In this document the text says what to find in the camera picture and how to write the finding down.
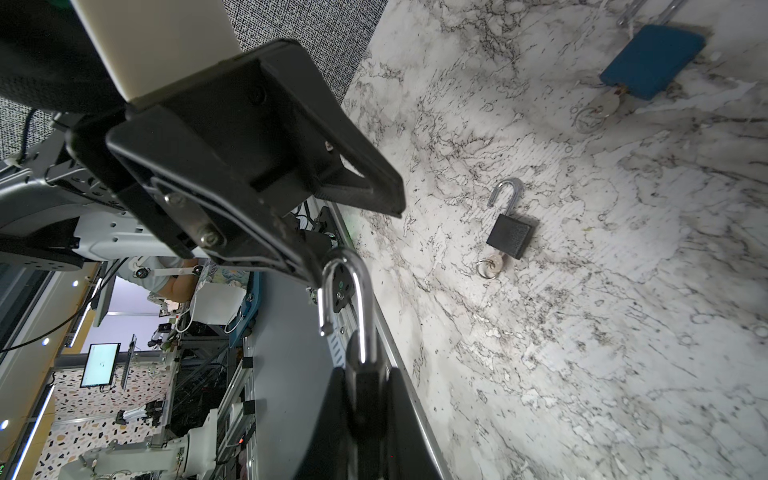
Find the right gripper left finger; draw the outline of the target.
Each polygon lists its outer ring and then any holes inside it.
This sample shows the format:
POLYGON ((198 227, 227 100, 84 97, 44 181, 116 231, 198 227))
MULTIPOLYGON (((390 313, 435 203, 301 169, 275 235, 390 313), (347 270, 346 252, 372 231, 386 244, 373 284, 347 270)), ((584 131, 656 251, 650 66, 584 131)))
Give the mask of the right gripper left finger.
POLYGON ((350 418, 346 371, 337 367, 329 378, 317 422, 294 479, 348 478, 350 418))

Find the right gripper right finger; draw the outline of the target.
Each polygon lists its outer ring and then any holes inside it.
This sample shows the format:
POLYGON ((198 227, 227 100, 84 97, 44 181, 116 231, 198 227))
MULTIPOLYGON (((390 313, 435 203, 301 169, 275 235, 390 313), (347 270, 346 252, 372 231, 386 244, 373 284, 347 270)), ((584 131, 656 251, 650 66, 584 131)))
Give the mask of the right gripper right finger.
POLYGON ((439 480, 441 476, 429 453, 411 404, 405 379, 392 368, 387 379, 386 479, 439 480))

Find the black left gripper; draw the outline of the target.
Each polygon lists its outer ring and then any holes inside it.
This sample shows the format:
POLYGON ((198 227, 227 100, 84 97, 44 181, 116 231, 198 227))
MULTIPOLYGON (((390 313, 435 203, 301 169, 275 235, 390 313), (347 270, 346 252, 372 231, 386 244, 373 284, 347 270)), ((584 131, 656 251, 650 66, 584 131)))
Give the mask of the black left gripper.
POLYGON ((344 113, 293 40, 180 80, 78 121, 66 147, 127 219, 83 216, 89 258, 206 257, 310 286, 325 255, 290 213, 315 196, 396 218, 401 175, 344 113))

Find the blue padlock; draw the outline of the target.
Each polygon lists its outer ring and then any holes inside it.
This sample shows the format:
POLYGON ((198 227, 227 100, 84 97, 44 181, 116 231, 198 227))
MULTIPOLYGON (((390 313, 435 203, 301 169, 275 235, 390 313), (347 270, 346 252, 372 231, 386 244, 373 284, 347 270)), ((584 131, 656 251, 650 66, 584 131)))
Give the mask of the blue padlock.
POLYGON ((574 126, 578 132, 587 134, 601 128, 618 112, 626 96, 652 100, 704 49, 703 35, 670 24, 686 4, 686 0, 670 2, 656 20, 633 35, 599 75, 608 90, 577 111, 574 126))

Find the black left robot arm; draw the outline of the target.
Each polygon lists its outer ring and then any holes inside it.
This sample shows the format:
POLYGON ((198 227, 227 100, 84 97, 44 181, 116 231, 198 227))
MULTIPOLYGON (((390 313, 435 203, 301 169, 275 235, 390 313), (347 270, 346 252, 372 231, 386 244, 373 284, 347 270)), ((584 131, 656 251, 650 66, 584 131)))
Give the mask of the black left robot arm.
POLYGON ((206 257, 318 286, 309 198, 400 216, 404 184, 307 50, 243 51, 220 1, 5 1, 1 95, 54 116, 1 171, 1 258, 206 257))

